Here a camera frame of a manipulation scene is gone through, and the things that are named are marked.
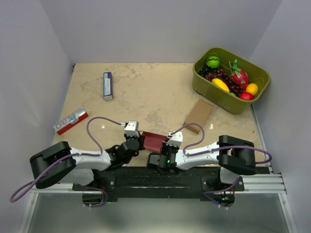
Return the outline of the pink paper box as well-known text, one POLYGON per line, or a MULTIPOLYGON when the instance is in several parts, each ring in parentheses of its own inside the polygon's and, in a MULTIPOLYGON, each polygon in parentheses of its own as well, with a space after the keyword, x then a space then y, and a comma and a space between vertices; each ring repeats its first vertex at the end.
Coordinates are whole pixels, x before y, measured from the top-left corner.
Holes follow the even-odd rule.
POLYGON ((167 139, 167 136, 165 135, 151 132, 143 132, 142 136, 145 137, 143 143, 144 148, 156 153, 160 153, 162 143, 167 139))

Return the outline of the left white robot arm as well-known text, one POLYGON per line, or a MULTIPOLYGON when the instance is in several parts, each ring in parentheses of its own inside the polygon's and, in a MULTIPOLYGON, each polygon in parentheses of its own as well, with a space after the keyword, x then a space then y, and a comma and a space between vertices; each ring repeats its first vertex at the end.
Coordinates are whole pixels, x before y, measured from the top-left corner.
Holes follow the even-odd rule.
POLYGON ((124 136, 126 141, 103 151, 83 151, 61 141, 30 158, 36 188, 44 189, 57 183, 77 183, 89 190, 100 187, 101 179, 93 171, 115 170, 128 164, 144 150, 145 136, 124 136))

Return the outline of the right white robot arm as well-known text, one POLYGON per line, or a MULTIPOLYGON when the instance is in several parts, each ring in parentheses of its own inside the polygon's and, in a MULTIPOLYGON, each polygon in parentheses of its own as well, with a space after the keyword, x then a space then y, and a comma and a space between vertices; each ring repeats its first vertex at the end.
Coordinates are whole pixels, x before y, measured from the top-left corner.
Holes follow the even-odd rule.
POLYGON ((147 167, 161 172, 189 170, 197 166, 217 164, 220 168, 216 184, 227 191, 241 175, 256 174, 255 152, 252 142, 228 135, 219 136, 219 140, 208 146, 183 152, 180 146, 182 135, 170 135, 162 142, 159 153, 150 153, 147 167))

